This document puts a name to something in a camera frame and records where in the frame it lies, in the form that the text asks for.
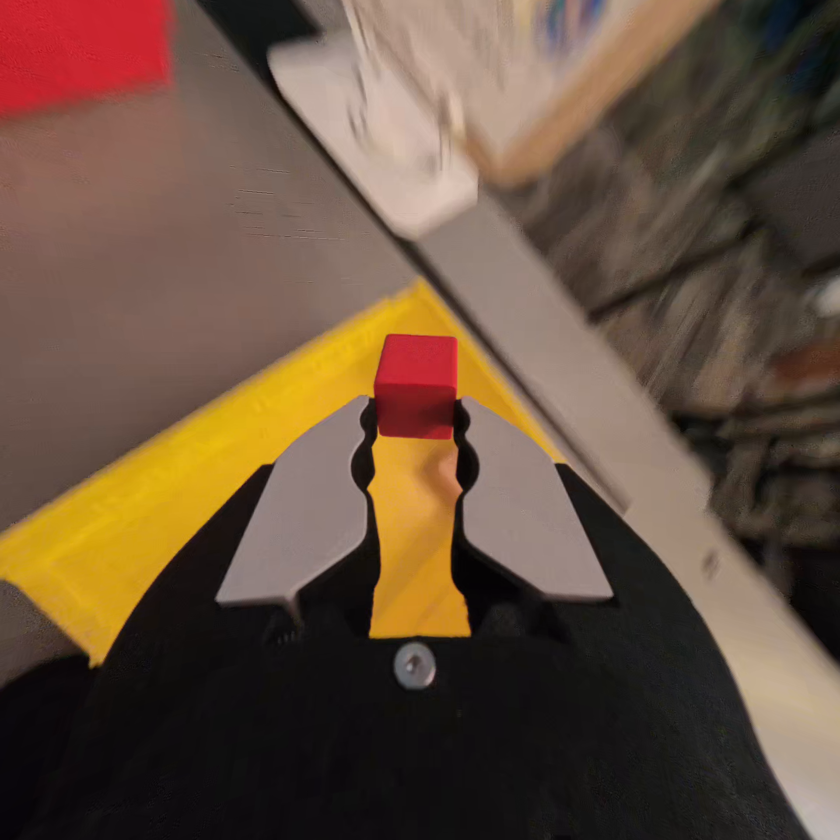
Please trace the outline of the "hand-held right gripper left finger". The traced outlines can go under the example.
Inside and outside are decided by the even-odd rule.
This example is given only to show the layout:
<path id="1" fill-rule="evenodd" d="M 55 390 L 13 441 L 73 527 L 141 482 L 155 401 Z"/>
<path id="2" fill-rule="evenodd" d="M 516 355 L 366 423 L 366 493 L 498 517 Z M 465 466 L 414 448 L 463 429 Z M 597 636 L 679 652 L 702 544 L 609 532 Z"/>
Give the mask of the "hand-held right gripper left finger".
<path id="1" fill-rule="evenodd" d="M 299 606 L 305 589 L 377 543 L 375 403 L 359 395 L 289 444 L 271 467 L 216 594 L 221 606 Z"/>

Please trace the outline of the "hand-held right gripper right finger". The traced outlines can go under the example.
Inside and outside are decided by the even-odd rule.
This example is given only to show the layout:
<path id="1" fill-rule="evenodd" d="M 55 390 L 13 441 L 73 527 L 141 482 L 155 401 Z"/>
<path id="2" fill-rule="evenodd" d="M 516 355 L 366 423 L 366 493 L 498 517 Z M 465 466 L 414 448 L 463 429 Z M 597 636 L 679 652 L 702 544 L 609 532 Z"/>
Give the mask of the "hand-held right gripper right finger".
<path id="1" fill-rule="evenodd" d="M 610 601 L 613 588 L 551 456 L 475 398 L 459 408 L 466 547 L 550 600 Z"/>

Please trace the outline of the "yellow plastic bin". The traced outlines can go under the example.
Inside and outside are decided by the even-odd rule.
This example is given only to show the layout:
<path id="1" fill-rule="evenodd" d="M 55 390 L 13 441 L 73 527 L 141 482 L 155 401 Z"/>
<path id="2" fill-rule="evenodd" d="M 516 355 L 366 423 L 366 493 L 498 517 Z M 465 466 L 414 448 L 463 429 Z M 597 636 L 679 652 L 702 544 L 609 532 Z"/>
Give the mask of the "yellow plastic bin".
<path id="1" fill-rule="evenodd" d="M 458 394 L 565 457 L 500 368 L 424 281 L 218 397 L 2 533 L 2 582 L 25 594 L 99 665 L 132 609 L 192 536 L 262 465 L 350 399 L 372 396 L 390 333 L 458 341 Z M 455 504 L 430 485 L 440 440 L 384 438 L 371 484 L 382 540 L 373 637 L 461 637 L 466 605 L 448 572 Z"/>

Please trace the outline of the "red wooden cube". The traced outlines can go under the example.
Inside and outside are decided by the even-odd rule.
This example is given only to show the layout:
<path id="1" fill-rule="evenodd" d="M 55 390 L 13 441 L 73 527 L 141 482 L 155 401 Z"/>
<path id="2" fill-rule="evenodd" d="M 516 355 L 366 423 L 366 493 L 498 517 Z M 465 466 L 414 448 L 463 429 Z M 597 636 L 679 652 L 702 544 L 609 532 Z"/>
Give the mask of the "red wooden cube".
<path id="1" fill-rule="evenodd" d="M 457 385 L 456 338 L 388 334 L 374 378 L 379 434 L 391 438 L 451 439 Z"/>

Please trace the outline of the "red plastic bin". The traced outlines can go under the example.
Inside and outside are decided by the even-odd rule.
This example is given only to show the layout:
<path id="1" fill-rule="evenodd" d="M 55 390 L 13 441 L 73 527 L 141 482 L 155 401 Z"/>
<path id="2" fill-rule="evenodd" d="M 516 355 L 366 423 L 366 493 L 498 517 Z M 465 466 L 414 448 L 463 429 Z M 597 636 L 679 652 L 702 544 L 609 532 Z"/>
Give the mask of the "red plastic bin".
<path id="1" fill-rule="evenodd" d="M 167 84 L 172 22 L 166 1 L 2 1 L 2 118 Z"/>

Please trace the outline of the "black wrist rest pad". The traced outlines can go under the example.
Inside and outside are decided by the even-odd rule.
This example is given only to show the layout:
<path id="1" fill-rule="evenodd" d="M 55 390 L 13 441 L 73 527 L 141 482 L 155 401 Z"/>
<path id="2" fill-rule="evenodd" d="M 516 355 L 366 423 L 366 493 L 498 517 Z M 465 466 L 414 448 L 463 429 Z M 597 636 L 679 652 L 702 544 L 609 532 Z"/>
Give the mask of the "black wrist rest pad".
<path id="1" fill-rule="evenodd" d="M 83 654 L 46 661 L 1 691 L 1 838 L 17 838 L 67 747 L 96 671 Z"/>

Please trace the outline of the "white board stand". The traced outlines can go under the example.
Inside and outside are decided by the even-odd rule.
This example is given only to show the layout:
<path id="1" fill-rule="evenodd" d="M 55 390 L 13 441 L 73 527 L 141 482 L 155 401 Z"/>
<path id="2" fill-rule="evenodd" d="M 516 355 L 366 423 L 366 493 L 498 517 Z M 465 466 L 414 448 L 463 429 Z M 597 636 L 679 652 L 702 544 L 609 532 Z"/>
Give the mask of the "white board stand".
<path id="1" fill-rule="evenodd" d="M 475 166 L 352 34 L 273 45 L 267 59 L 286 103 L 395 235 L 416 241 L 477 204 Z"/>

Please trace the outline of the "printed instruction sheet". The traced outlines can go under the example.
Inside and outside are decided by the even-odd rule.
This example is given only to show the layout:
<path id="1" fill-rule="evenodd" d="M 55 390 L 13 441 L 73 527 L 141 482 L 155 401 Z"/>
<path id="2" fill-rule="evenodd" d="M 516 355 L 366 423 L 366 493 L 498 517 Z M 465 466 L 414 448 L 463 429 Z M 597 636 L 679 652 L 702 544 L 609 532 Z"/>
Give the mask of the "printed instruction sheet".
<path id="1" fill-rule="evenodd" d="M 357 46 L 492 157 L 549 116 L 635 1 L 349 1 Z"/>

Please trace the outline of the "black flat pad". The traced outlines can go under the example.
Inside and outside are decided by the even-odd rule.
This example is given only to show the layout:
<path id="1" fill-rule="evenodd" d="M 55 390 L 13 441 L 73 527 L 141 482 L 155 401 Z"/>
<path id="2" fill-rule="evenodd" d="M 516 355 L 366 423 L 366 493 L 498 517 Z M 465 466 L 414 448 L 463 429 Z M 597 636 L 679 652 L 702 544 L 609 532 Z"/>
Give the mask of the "black flat pad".
<path id="1" fill-rule="evenodd" d="M 272 79 L 270 47 L 313 38 L 322 30 L 292 1 L 198 1 L 246 64 L 263 80 Z"/>

